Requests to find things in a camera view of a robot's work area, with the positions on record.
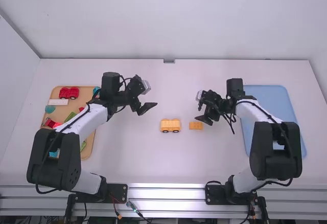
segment black mounting bracket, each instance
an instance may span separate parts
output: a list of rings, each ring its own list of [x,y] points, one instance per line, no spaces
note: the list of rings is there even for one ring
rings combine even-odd
[[[127,190],[128,186],[126,184],[112,184],[107,183],[107,192],[108,194],[105,196],[104,200],[99,199],[90,194],[84,193],[76,193],[75,202],[76,203],[113,203],[112,197],[118,200],[115,201],[116,204],[126,203],[127,201]]]
[[[227,197],[225,185],[207,185],[204,192],[207,205],[249,205],[258,197],[256,192]]]

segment blue tray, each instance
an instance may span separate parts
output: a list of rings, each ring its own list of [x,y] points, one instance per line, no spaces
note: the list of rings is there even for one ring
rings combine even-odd
[[[285,87],[280,85],[244,85],[247,95],[253,95],[259,104],[275,117],[288,122],[297,123],[296,116]],[[241,119],[246,154],[250,156],[254,122],[250,119]],[[274,149],[283,149],[283,146],[274,143]],[[304,159],[307,155],[305,143],[301,136],[301,153]]]

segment robotic arm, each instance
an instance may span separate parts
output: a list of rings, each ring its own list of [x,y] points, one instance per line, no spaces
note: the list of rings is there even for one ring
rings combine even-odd
[[[199,102],[199,110],[203,104],[206,108],[204,115],[195,119],[210,126],[222,116],[234,133],[232,128],[232,123],[236,121],[234,115],[240,119],[250,118],[254,121],[250,167],[237,175],[232,175],[222,186],[224,191],[218,198],[235,204],[266,184],[288,186],[293,178],[301,175],[302,158],[298,125],[274,117],[259,105],[255,97],[245,95],[242,79],[227,80],[225,99],[209,90],[199,91],[196,100]],[[273,149],[273,143],[283,145],[284,149]],[[282,184],[273,179],[289,180],[289,183]]]
[[[118,107],[130,106],[139,116],[157,103],[145,103],[141,106],[139,95],[150,91],[147,81],[135,75],[126,84],[126,79],[119,73],[103,74],[100,97],[97,93],[87,102],[87,106],[74,118],[56,127],[54,130],[41,128],[35,135],[31,157],[27,170],[27,181],[36,185],[36,190],[49,193],[65,190],[91,194],[99,201],[108,195],[106,178],[81,169],[80,145],[101,124],[107,122]],[[49,152],[60,148],[59,158],[52,158]],[[41,192],[38,185],[53,187],[48,192]]]

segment white wall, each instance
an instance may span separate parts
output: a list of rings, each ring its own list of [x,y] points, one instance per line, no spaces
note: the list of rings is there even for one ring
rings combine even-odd
[[[327,0],[0,0],[44,58],[310,59],[325,98],[326,5]]]
[[[36,54],[0,15],[0,159],[8,145],[39,61]]]

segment red toy car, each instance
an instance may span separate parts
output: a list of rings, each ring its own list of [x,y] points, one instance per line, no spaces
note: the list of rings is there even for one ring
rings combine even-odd
[[[78,98],[80,90],[78,87],[62,87],[59,92],[59,99],[72,99],[75,100]]]
[[[45,119],[45,123],[43,124],[43,126],[48,126],[50,128],[55,128],[62,125],[61,123],[56,123],[55,121],[51,120],[51,118],[46,118]]]

